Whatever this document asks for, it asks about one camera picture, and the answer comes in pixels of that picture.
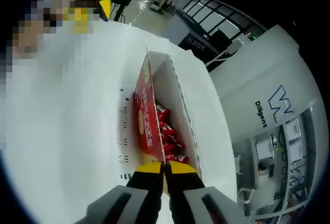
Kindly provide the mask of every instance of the white tabletop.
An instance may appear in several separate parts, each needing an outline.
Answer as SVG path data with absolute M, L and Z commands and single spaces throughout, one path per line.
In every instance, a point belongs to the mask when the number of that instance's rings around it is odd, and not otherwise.
M 182 72 L 190 70 L 188 62 L 196 58 L 167 39 L 112 21 L 96 22 L 93 34 L 68 35 L 62 28 L 56 35 L 44 35 L 42 44 L 33 60 L 16 60 L 8 74 L 3 162 L 33 219 L 74 223 L 84 217 L 88 204 L 118 184 L 110 141 L 118 138 L 119 89 L 134 91 L 145 47 L 170 54 Z M 202 68 L 196 63 L 192 67 Z M 203 84 L 219 112 L 216 130 L 210 123 L 196 138 L 210 133 L 208 126 L 214 135 L 221 134 L 213 149 L 199 146 L 203 181 L 236 201 L 233 150 L 222 107 L 206 69 L 197 73 L 202 79 L 194 75 L 192 83 Z M 187 89 L 183 94 L 193 106 L 196 93 Z M 207 118 L 200 116 L 208 114 L 203 108 L 191 118 Z M 206 155 L 209 160 L 203 163 Z M 163 198 L 167 206 L 162 209 L 168 210 L 167 196 Z M 167 214 L 160 214 L 162 223 L 171 220 Z

